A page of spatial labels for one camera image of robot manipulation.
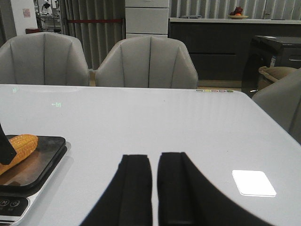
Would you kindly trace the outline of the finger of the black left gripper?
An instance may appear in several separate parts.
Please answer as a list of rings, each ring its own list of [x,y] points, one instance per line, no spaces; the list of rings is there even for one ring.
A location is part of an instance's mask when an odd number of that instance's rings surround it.
[[[9,165],[16,156],[16,150],[11,145],[9,139],[5,135],[2,126],[0,127],[0,163]]]

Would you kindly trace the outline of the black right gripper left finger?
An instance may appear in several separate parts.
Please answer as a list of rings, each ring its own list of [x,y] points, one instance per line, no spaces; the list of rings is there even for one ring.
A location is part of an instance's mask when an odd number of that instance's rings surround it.
[[[123,155],[82,226],[151,226],[152,173],[147,155]]]

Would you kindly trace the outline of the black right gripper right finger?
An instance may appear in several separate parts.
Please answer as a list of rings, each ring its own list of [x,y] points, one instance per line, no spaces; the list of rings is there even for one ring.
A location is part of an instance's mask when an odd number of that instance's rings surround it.
[[[216,188],[185,152],[162,153],[158,163],[161,226],[268,226]]]

